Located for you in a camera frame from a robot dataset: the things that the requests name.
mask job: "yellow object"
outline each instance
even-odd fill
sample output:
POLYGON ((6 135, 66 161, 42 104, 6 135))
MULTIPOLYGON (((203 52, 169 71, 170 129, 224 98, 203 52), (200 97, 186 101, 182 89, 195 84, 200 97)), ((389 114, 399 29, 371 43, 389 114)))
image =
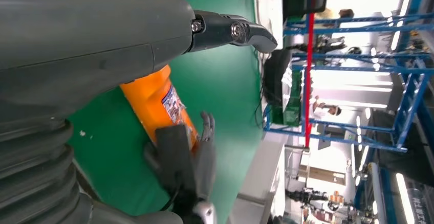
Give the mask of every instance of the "yellow object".
POLYGON ((158 72, 120 87, 154 144, 157 128, 187 124, 191 134, 190 149, 193 149, 198 140, 198 133, 169 75, 170 67, 166 65, 158 72))
MULTIPOLYGON (((335 19, 335 18, 339 18, 339 14, 326 8, 323 12, 319 12, 319 13, 315 13, 314 14, 314 18, 315 20, 321 20, 321 19, 335 19)), ((307 18, 307 14, 305 14, 303 16, 303 18, 301 18, 301 20, 305 21, 307 18)), ((328 28, 327 24, 315 24, 315 28, 316 29, 324 29, 324 28, 328 28)))
POLYGON ((330 201, 341 204, 344 202, 344 198, 343 196, 339 195, 338 191, 335 191, 333 195, 330 196, 330 201))

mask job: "metal screw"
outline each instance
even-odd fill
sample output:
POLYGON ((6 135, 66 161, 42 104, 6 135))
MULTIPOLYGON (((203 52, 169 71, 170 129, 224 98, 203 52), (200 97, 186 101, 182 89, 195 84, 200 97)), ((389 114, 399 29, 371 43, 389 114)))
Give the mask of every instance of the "metal screw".
POLYGON ((202 30, 202 24, 199 21, 194 21, 193 23, 191 23, 191 30, 193 32, 198 32, 202 30))
POLYGON ((239 36, 241 34, 241 27, 237 24, 233 24, 231 26, 231 34, 232 36, 239 36))

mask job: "bottle label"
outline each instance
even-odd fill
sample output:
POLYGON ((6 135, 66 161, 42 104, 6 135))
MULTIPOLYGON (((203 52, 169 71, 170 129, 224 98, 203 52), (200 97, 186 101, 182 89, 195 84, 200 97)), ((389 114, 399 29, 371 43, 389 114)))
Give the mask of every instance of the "bottle label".
POLYGON ((185 106, 182 104, 173 85, 170 86, 161 103, 174 124, 184 123, 181 112, 185 109, 185 106))

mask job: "red pole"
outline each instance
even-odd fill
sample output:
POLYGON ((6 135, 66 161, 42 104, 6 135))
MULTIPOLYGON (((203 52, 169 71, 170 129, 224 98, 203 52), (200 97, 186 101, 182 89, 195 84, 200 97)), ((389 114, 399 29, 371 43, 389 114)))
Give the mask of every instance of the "red pole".
POLYGON ((314 14, 309 14, 309 28, 308 28, 308 66, 305 70, 305 78, 306 78, 306 93, 304 95, 306 100, 305 105, 305 147, 309 147, 309 142, 311 138, 311 129, 312 126, 310 126, 309 122, 309 103, 310 103, 310 96, 311 96, 311 68, 312 68, 312 57, 313 57, 313 27, 315 24, 315 17, 314 14))

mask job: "robotic hand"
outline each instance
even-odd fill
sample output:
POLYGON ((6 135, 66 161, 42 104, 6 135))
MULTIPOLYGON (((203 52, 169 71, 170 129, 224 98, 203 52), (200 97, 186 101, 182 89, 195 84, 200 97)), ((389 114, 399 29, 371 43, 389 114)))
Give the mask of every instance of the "robotic hand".
POLYGON ((197 151, 189 151, 188 127, 176 125, 156 130, 158 147, 149 143, 145 158, 173 204, 172 211, 184 223, 216 224, 214 205, 209 202, 215 179, 214 118, 202 112, 203 133, 197 151))
POLYGON ((79 192, 66 118, 184 53, 225 44, 271 52, 265 28, 185 0, 0 0, 0 32, 0 223, 215 223, 211 116, 194 155, 182 149, 182 125, 157 131, 146 158, 173 209, 134 217, 79 192))

